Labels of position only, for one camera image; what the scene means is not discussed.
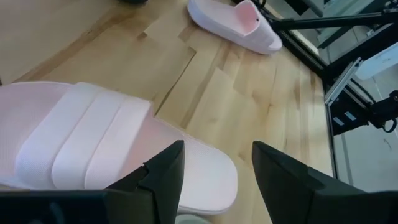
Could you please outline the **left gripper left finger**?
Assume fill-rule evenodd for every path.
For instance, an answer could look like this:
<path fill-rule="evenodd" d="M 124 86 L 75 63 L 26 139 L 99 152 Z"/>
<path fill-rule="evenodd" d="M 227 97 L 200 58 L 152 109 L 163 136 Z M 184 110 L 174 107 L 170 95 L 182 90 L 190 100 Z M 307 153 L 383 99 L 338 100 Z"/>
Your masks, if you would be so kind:
<path fill-rule="evenodd" d="M 178 140 L 108 186 L 108 223 L 174 223 L 184 162 L 184 141 Z"/>

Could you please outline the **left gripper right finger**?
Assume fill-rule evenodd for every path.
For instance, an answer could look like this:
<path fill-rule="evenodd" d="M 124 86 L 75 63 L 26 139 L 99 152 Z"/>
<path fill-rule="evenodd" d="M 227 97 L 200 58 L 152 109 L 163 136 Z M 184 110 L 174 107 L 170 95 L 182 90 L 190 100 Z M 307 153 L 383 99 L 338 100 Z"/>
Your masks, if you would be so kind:
<path fill-rule="evenodd" d="M 273 223 L 348 222 L 348 197 L 364 193 L 261 141 L 252 143 L 252 164 Z"/>

